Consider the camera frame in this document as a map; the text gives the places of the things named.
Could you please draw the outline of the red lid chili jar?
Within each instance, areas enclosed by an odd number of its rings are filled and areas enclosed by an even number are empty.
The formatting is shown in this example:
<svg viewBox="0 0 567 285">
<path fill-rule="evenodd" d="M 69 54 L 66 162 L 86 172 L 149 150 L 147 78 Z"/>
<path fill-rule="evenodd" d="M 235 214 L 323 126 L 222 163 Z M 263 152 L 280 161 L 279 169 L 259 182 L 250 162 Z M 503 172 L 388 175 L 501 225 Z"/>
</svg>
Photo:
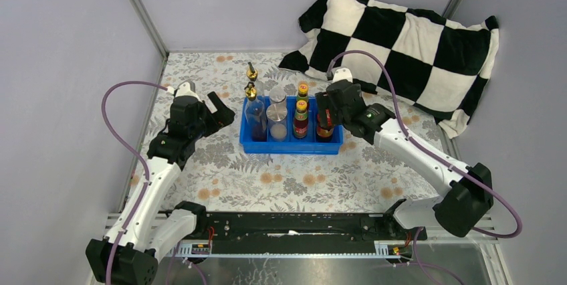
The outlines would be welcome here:
<svg viewBox="0 0 567 285">
<path fill-rule="evenodd" d="M 319 143 L 328 143 L 332 141 L 334 134 L 334 125 L 330 119 L 330 111 L 325 109 L 324 112 L 317 114 L 316 123 L 316 140 Z"/>
</svg>

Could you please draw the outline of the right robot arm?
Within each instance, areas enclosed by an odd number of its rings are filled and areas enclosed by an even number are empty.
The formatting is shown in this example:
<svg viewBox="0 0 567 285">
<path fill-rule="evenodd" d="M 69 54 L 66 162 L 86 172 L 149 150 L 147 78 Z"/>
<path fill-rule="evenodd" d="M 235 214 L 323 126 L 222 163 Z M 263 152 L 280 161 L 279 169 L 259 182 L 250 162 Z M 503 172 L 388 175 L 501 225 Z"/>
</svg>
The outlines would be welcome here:
<svg viewBox="0 0 567 285">
<path fill-rule="evenodd" d="M 493 195 L 462 174 L 491 187 L 490 170 L 473 167 L 432 147 L 410 132 L 403 132 L 396 116 L 385 106 L 367 105 L 360 85 L 340 80 L 315 95 L 318 112 L 334 126 L 383 149 L 408 165 L 438 193 L 436 197 L 402 200 L 393 205 L 383 222 L 385 234 L 401 239 L 410 229 L 439 226 L 464 238 L 493 205 Z"/>
</svg>

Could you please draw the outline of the metal lid shaker jar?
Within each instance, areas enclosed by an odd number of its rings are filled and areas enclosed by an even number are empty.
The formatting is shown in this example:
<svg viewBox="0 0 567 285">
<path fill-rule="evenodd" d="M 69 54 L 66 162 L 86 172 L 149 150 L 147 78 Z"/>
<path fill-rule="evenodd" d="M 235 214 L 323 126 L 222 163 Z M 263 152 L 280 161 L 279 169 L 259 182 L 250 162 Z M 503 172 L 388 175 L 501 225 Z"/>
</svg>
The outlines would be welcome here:
<svg viewBox="0 0 567 285">
<path fill-rule="evenodd" d="M 269 91 L 271 105 L 286 105 L 287 94 L 281 86 L 276 86 Z"/>
</svg>

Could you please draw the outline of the tall glass spice canister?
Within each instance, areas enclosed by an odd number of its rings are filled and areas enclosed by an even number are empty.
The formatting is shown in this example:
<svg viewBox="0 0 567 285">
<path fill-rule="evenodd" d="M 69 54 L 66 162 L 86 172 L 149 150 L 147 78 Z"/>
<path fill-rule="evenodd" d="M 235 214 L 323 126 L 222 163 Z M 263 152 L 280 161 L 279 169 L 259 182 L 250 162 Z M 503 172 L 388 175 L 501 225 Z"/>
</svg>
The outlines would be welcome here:
<svg viewBox="0 0 567 285">
<path fill-rule="evenodd" d="M 286 141 L 288 136 L 287 108 L 281 104 L 271 104 L 268 106 L 266 114 L 272 140 L 276 142 Z"/>
</svg>

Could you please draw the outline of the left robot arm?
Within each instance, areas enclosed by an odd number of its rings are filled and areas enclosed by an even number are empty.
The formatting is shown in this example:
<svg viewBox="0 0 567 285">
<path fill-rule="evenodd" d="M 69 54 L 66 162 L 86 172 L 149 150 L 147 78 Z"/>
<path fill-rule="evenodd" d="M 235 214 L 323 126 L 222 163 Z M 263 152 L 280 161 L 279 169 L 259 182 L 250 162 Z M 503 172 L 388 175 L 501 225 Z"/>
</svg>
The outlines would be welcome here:
<svg viewBox="0 0 567 285">
<path fill-rule="evenodd" d="M 152 284 L 160 261 L 185 236 L 207 232 L 205 207 L 181 202 L 156 229 L 152 223 L 165 195 L 195 152 L 196 142 L 229 126 L 235 113 L 215 92 L 207 95 L 211 112 L 194 92 L 177 92 L 166 126 L 150 142 L 146 179 L 134 190 L 118 221 L 100 240 L 92 239 L 86 257 L 95 279 L 104 284 Z"/>
</svg>

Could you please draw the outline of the sauce bottle yellow cap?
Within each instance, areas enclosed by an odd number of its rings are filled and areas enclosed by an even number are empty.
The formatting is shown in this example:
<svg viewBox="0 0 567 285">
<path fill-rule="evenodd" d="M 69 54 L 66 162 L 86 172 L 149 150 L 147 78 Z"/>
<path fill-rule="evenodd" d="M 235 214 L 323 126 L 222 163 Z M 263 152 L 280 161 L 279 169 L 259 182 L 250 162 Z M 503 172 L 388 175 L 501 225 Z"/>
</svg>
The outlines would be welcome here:
<svg viewBox="0 0 567 285">
<path fill-rule="evenodd" d="M 296 100 L 297 101 L 301 100 L 301 101 L 304 101 L 305 103 L 308 103 L 309 102 L 308 90 L 309 90 L 309 86 L 308 86 L 307 82 L 305 82 L 305 81 L 299 82 Z"/>
<path fill-rule="evenodd" d="M 297 139 L 305 138 L 308 133 L 308 103 L 305 100 L 296 102 L 293 130 Z"/>
</svg>

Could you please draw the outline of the blue divided plastic bin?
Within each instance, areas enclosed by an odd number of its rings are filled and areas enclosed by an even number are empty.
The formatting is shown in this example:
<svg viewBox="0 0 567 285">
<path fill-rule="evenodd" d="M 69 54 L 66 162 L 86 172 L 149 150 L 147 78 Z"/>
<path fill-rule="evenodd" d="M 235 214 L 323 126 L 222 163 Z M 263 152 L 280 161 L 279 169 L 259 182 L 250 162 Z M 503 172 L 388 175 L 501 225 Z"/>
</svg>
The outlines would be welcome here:
<svg viewBox="0 0 567 285">
<path fill-rule="evenodd" d="M 273 140 L 269 130 L 267 140 L 257 142 L 252 140 L 251 127 L 245 118 L 245 108 L 248 99 L 244 98 L 241 111 L 241 128 L 239 142 L 245 153 L 253 154 L 287 154 L 287 155 L 337 155 L 344 142 L 343 126 L 336 126 L 330 142 L 317 141 L 315 119 L 318 114 L 317 103 L 314 96 L 309 97 L 310 107 L 308 132 L 305 138 L 297 139 L 292 133 L 292 118 L 287 117 L 288 133 L 284 141 Z"/>
</svg>

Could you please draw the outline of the glass oil bottle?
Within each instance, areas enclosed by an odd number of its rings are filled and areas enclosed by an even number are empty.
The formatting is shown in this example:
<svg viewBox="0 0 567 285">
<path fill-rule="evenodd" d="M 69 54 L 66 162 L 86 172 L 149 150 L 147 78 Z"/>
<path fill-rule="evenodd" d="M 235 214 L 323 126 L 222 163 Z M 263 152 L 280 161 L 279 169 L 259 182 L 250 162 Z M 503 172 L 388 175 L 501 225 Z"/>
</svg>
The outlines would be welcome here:
<svg viewBox="0 0 567 285">
<path fill-rule="evenodd" d="M 245 106 L 245 118 L 250 126 L 251 139 L 255 142 L 267 141 L 267 118 L 263 100 L 259 97 L 257 88 L 253 82 L 245 87 L 247 104 Z"/>
<path fill-rule="evenodd" d="M 265 98 L 265 85 L 260 80 L 259 72 L 254 68 L 251 62 L 247 63 L 247 77 L 251 83 L 254 84 L 254 88 L 257 92 L 258 98 Z"/>
</svg>

